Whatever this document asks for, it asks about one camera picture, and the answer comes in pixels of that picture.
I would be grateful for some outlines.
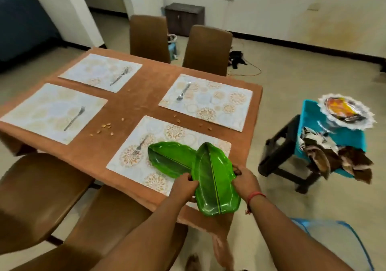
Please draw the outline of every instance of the small cabinet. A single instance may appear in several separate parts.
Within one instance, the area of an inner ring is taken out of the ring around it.
[[[165,7],[167,29],[174,35],[189,36],[193,25],[205,25],[205,7],[172,3]]]

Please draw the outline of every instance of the floral placemat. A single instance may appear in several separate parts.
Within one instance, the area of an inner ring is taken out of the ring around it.
[[[69,144],[106,102],[107,99],[46,83],[0,121]],[[84,112],[64,131],[82,106]]]
[[[137,155],[133,155],[134,150],[146,136],[141,151]],[[152,166],[147,154],[147,147],[150,144],[161,141],[176,141],[195,150],[202,143],[210,142],[222,149],[226,156],[229,156],[231,147],[227,141],[144,116],[106,168],[168,196],[174,179]],[[196,204],[188,203],[188,205],[196,208]]]
[[[110,85],[126,67],[127,73]],[[59,77],[118,92],[141,67],[142,64],[89,54]]]
[[[186,85],[182,100],[176,100]],[[181,74],[159,106],[242,132],[253,92]]]

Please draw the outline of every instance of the green plastic plate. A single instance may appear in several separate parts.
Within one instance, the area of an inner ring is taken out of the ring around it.
[[[196,200],[202,213],[212,216],[239,209],[241,198],[231,183],[236,176],[232,163],[221,149],[203,143],[197,150],[191,175],[200,182]]]
[[[147,148],[151,164],[159,171],[178,178],[183,173],[190,173],[196,151],[177,142],[158,142]]]

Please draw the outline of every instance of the person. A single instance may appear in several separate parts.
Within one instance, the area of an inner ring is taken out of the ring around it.
[[[278,271],[353,271],[333,252],[314,240],[264,195],[256,176],[234,165],[232,184],[250,209]],[[188,173],[177,178],[170,195],[141,225],[128,234],[92,271],[163,271],[164,257],[177,216],[198,186]],[[197,257],[189,260],[197,265]]]

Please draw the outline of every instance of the brown tablecloth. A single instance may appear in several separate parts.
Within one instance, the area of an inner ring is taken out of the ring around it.
[[[132,61],[143,64],[143,66],[118,93],[58,78],[60,74],[90,53]],[[159,107],[158,103],[180,74],[188,74],[194,77],[252,90],[253,97],[249,105],[243,131],[238,132],[185,114],[177,113],[167,108]],[[27,145],[50,153],[68,162],[79,170],[93,176],[95,179],[126,193],[152,211],[165,199],[163,194],[106,168],[107,163],[142,117],[147,115],[172,124],[177,124],[176,119],[178,118],[181,120],[181,123],[178,124],[179,126],[226,140],[232,144],[229,159],[233,163],[244,165],[248,157],[263,92],[262,87],[256,84],[139,58],[113,50],[93,48],[65,67],[59,69],[28,92],[19,95],[0,107],[0,116],[3,116],[26,98],[30,97],[36,90],[41,88],[44,83],[52,83],[102,97],[108,99],[108,102],[68,145],[61,144],[4,122],[0,122],[0,131],[15,137]],[[110,131],[114,133],[114,136],[107,134],[95,135],[95,132],[100,129],[101,124],[106,123],[112,124]],[[205,217],[199,211],[185,206],[180,212],[178,221],[209,232],[220,241],[224,241],[225,239],[226,242],[226,236],[229,232],[232,218],[233,215]]]

